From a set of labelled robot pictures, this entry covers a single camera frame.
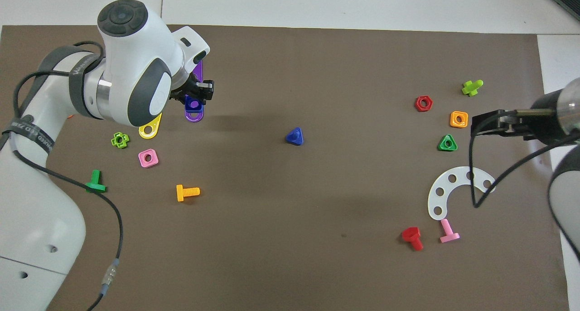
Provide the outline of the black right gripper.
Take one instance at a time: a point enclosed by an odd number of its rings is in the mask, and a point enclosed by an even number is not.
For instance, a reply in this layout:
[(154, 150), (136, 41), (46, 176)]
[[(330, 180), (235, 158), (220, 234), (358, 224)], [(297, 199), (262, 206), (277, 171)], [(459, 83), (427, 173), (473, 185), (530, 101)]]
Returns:
[[(527, 109), (528, 111), (533, 109), (551, 109), (552, 113), (549, 116), (520, 116), (521, 124), (517, 128), (520, 131), (519, 136), (522, 136), (525, 141), (539, 140), (545, 145), (564, 139), (565, 132), (561, 128), (556, 112), (560, 94), (560, 91), (545, 94)], [(516, 110), (508, 111), (505, 109), (496, 109), (476, 115), (472, 117), (471, 136), (517, 136), (510, 125), (516, 116)]]

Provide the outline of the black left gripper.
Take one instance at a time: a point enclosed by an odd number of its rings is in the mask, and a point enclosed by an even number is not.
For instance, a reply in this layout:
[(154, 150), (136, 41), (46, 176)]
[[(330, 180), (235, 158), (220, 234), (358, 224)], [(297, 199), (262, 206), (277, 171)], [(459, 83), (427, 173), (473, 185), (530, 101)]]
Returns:
[(194, 96), (200, 104), (207, 104), (207, 101), (212, 99), (215, 82), (213, 80), (205, 80), (199, 82), (194, 73), (190, 73), (187, 80), (180, 86), (170, 92), (170, 99), (176, 101), (185, 101), (186, 96)]

